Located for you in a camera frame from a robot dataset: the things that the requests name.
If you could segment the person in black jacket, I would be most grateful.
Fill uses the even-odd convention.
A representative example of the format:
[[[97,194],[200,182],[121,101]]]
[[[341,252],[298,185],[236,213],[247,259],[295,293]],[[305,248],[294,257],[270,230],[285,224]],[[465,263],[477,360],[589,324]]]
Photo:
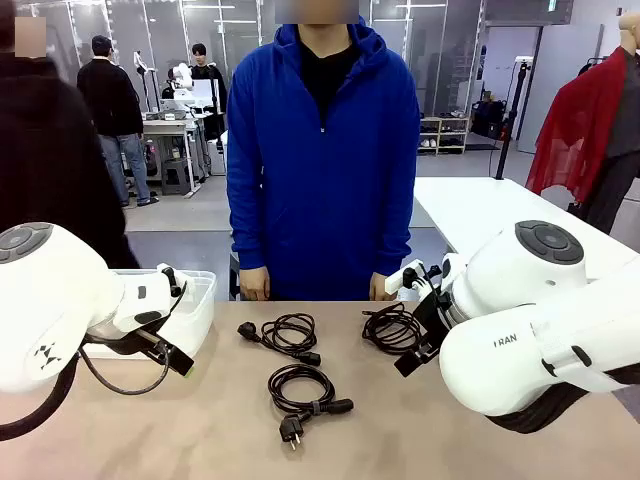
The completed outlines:
[[[136,269],[122,203],[80,92],[46,57],[15,52],[16,8],[0,0],[0,233],[60,225],[112,269]]]

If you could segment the black bag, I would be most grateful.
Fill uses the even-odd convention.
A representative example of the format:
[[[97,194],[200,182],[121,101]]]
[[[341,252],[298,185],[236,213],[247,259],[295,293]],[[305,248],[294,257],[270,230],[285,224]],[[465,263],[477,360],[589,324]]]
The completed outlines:
[[[471,132],[499,140],[506,111],[505,101],[483,100],[473,104],[471,110]]]

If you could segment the clear plastic storage bin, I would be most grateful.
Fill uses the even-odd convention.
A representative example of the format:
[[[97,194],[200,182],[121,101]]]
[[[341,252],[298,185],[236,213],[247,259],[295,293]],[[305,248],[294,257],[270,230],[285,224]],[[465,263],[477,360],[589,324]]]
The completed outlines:
[[[119,269],[115,271],[120,275],[135,276],[154,272],[153,269]],[[217,288],[217,279],[212,272],[181,271],[189,277],[187,292],[172,313],[171,318],[159,330],[159,334],[191,358],[195,358],[214,320],[214,294]],[[92,360],[150,360],[143,353],[119,355],[104,345],[86,345],[85,351]]]

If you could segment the person's right hand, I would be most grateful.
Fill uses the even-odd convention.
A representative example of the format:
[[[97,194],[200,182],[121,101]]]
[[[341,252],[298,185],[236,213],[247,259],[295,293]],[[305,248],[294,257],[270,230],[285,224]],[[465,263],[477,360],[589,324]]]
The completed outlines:
[[[245,300],[268,301],[270,297],[270,277],[265,266],[239,271],[240,291]]]

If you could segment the person in blue hoodie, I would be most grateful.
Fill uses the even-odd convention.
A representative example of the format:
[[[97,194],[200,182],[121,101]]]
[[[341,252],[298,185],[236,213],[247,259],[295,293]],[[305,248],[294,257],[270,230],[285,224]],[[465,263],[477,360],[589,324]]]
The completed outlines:
[[[269,300],[370,300],[386,180],[417,164],[405,61],[364,21],[285,24],[238,65],[227,121],[227,176],[261,174]]]

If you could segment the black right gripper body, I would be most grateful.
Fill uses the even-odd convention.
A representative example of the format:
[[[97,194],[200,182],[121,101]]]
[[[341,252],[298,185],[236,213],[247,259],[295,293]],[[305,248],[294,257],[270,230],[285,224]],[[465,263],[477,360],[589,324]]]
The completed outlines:
[[[419,346],[439,350],[452,324],[446,317],[451,301],[448,293],[429,293],[413,311],[413,316],[423,327]]]

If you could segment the wooden shoe rack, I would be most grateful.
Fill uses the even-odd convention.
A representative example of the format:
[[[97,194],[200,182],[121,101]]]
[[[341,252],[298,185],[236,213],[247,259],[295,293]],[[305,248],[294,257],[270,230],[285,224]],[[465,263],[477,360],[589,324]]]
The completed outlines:
[[[420,122],[418,153],[462,154],[468,133],[468,117],[424,117]]]

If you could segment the grey plastic stool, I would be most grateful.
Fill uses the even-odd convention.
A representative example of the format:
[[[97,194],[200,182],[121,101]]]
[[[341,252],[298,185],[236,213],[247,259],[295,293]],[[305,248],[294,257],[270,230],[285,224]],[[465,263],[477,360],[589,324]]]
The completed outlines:
[[[161,190],[163,195],[182,195],[191,192],[186,159],[169,159],[161,165]]]

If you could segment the grey workshop desk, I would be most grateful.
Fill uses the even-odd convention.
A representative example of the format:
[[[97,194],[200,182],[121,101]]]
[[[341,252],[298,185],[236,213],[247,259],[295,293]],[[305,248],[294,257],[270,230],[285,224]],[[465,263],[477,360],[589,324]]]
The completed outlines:
[[[144,138],[153,146],[157,164],[157,177],[161,181],[161,165],[169,159],[186,159],[191,183],[191,198],[202,187],[211,172],[208,144],[204,133],[204,114],[187,114],[184,119],[145,119]]]

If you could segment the person's right forearm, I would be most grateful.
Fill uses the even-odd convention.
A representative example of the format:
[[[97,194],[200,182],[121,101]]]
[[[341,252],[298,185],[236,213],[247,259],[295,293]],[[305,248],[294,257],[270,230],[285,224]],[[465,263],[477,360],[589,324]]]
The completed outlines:
[[[232,250],[242,270],[265,266],[264,195],[259,171],[230,169],[227,194],[232,228]]]

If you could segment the person's left hand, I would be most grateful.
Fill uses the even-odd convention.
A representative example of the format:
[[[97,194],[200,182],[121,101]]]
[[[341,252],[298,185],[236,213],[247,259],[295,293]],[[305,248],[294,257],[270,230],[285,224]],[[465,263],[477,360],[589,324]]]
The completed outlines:
[[[371,301],[393,301],[397,298],[396,293],[386,292],[386,276],[374,272],[370,279],[369,299]]]

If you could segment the mannequin in grey clothes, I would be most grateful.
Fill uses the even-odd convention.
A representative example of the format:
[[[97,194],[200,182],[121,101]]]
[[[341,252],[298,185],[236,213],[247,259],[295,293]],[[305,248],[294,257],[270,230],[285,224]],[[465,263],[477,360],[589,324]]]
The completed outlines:
[[[605,234],[640,173],[640,12],[624,14],[619,30],[625,60],[621,96],[602,167],[584,203],[584,221]]]

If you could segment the person's left forearm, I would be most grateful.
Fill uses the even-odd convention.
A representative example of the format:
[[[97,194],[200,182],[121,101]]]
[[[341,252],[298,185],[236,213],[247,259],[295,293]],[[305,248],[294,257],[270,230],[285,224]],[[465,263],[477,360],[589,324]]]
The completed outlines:
[[[409,224],[413,214],[416,163],[396,167],[389,174],[384,194],[374,271],[389,276],[411,253]]]

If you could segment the white table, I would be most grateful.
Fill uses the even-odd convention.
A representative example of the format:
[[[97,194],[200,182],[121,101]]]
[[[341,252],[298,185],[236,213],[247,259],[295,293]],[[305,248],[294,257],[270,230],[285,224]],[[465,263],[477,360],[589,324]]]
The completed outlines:
[[[576,237],[590,280],[608,276],[640,254],[512,180],[418,177],[414,197],[451,249],[470,258],[504,227],[543,220]]]

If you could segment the red shawl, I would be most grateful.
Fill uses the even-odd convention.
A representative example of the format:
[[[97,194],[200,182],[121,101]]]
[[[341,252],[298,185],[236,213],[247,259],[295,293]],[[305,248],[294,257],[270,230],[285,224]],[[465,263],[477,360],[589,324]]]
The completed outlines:
[[[557,92],[536,142],[527,189],[539,195],[563,186],[578,202],[589,196],[620,104],[626,56],[617,47]]]

